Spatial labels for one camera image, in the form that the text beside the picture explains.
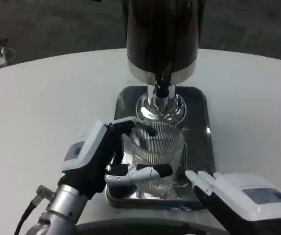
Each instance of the gray carpet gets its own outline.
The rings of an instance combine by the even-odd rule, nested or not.
[[[0,0],[12,63],[125,47],[120,0]],[[201,48],[281,59],[281,0],[208,0]]]

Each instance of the stainless steel tray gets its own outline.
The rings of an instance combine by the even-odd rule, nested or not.
[[[135,116],[136,103],[146,93],[146,89],[146,86],[125,88],[117,98],[115,119]],[[185,176],[185,170],[204,170],[209,173],[215,171],[207,102],[204,94],[194,87],[176,87],[176,93],[184,99],[187,114],[182,128],[186,144],[176,172],[175,184],[163,198],[141,193],[135,186],[107,187],[106,197],[114,207],[171,210],[203,208]],[[122,163],[131,163],[129,151],[124,151]]]

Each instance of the clear plastic cup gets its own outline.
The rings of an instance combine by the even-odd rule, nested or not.
[[[145,122],[132,130],[130,139],[134,165],[170,164],[172,167],[171,176],[136,185],[141,192],[162,197],[172,187],[181,160],[185,143],[181,131],[165,122]]]

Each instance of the black coffee machine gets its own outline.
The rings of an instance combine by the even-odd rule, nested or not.
[[[207,103],[194,87],[176,87],[196,68],[205,0],[122,0],[128,66],[146,86],[125,88],[118,96],[115,119],[137,116],[176,125],[185,149],[172,189],[162,198],[136,187],[107,188],[115,206],[163,206],[199,209],[185,170],[214,172]],[[130,163],[125,152],[115,163]]]

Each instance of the round table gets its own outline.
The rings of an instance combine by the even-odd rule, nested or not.
[[[0,69],[0,234],[13,234],[38,185],[56,189],[62,161],[82,124],[112,121],[117,95],[133,85],[141,83],[127,68],[125,49]],[[181,85],[195,86],[207,97],[217,170],[259,173],[280,187],[281,60],[201,49],[196,72]],[[44,200],[21,234],[46,205]],[[133,218],[224,230],[206,210],[114,209],[104,193],[88,202],[79,223]]]

